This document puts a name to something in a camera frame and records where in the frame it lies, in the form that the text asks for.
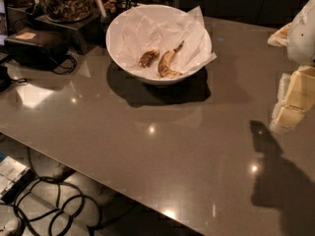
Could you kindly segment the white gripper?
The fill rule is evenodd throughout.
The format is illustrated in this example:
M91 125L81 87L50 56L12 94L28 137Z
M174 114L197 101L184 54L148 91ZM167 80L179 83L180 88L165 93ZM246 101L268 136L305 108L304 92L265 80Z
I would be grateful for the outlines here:
M276 134L293 131L315 105L315 0L309 0L292 23L274 32L267 42L286 46L288 58L299 65L291 75L283 73L270 130Z

